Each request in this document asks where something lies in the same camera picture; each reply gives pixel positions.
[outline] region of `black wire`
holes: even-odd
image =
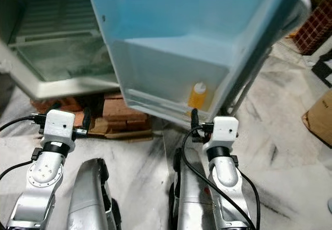
[[[260,229],[260,200],[259,200],[259,195],[258,195],[258,191],[254,185],[254,183],[244,174],[242,173],[240,170],[239,172],[241,173],[241,175],[243,176],[243,178],[245,180],[247,180],[247,182],[250,184],[250,186],[253,188],[253,191],[255,193],[255,198],[256,198],[256,213],[257,213],[257,216],[256,216],[256,230],[259,230]]]
[[[7,124],[4,124],[3,126],[0,127],[0,132],[3,129],[9,127],[10,125],[13,125],[14,123],[17,123],[17,122],[20,122],[20,121],[23,121],[23,120],[32,120],[32,116],[18,118],[18,119],[15,119],[15,120],[12,120],[12,121],[8,122]]]
[[[223,198],[225,198],[233,207],[236,208],[236,210],[242,214],[242,216],[247,220],[250,228],[252,230],[256,230],[255,225],[253,224],[253,222],[251,221],[251,219],[248,217],[248,215],[231,199],[229,198],[223,191],[221,191],[216,185],[214,185],[211,181],[209,181],[207,178],[205,178],[204,175],[202,175],[201,173],[199,173],[199,171],[197,171],[187,160],[186,154],[185,154],[185,144],[186,141],[188,139],[188,137],[191,135],[192,132],[202,129],[201,126],[197,126],[194,127],[193,129],[190,130],[189,133],[187,133],[187,135],[184,137],[183,141],[182,141],[182,145],[181,145],[181,151],[182,151],[182,158],[185,162],[185,164],[188,166],[188,168],[196,175],[198,176],[200,179],[202,179],[205,183],[207,183],[211,188],[213,188],[218,194],[220,194]]]
[[[11,166],[9,167],[8,169],[6,169],[4,172],[1,173],[0,175],[0,180],[8,173],[10,172],[11,170],[13,169],[16,169],[16,168],[19,168],[19,167],[22,167],[24,165],[27,165],[27,164],[32,164],[32,160],[30,161],[27,161],[27,162],[24,162],[24,163],[20,163],[20,164],[17,164],[17,165],[14,165],[14,166]],[[5,227],[3,226],[3,224],[0,222],[0,228],[1,230],[5,230]]]

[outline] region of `yellow bottle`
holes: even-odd
[[[196,83],[191,90],[188,106],[201,109],[206,97],[206,85],[203,82]]]

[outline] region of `floor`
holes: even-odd
[[[288,39],[273,47],[270,57],[241,105],[239,137],[233,154],[239,168],[256,184],[261,198],[261,229],[331,229],[327,201],[332,197],[332,150],[303,125],[301,116],[328,88],[305,66]],[[0,76],[0,125],[34,109],[28,97],[6,76]],[[168,190],[174,176],[172,158],[185,131],[156,119],[153,141],[126,143],[79,139],[65,164],[57,203],[48,229],[65,229],[71,191],[80,164],[103,157],[109,169],[112,197],[119,202],[122,229],[168,229]],[[17,124],[1,132],[0,169],[30,158],[39,145],[37,127]],[[193,145],[200,150],[201,146]],[[25,186],[26,168],[0,182],[0,219],[8,219]],[[244,194],[255,219],[254,195]]]

